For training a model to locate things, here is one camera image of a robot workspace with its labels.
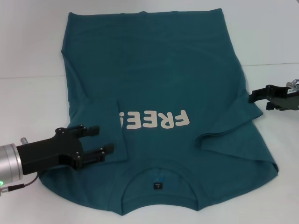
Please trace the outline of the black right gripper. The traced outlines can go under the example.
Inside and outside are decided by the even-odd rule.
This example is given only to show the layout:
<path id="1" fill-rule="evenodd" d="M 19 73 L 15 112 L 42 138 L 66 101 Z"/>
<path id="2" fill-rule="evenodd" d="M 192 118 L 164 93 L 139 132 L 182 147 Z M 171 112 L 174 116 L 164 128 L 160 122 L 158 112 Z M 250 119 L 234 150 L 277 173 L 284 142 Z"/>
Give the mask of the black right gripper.
<path id="1" fill-rule="evenodd" d="M 299 91 L 289 87 L 267 85 L 266 88 L 254 90 L 249 95 L 249 103 L 264 99 L 268 100 L 267 111 L 297 111 L 299 109 Z"/>

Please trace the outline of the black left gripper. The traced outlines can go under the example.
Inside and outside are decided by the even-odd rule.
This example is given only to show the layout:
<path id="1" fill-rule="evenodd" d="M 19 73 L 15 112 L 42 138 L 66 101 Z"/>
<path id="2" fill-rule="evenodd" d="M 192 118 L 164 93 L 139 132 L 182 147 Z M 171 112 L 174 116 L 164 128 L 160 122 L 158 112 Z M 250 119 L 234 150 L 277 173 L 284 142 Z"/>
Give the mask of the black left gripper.
<path id="1" fill-rule="evenodd" d="M 17 147 L 23 174 L 40 172 L 60 165 L 82 169 L 88 165 L 105 161 L 105 156 L 114 153 L 110 143 L 98 149 L 83 153 L 79 138 L 96 136 L 99 126 L 84 125 L 58 128 L 52 138 L 24 144 Z"/>

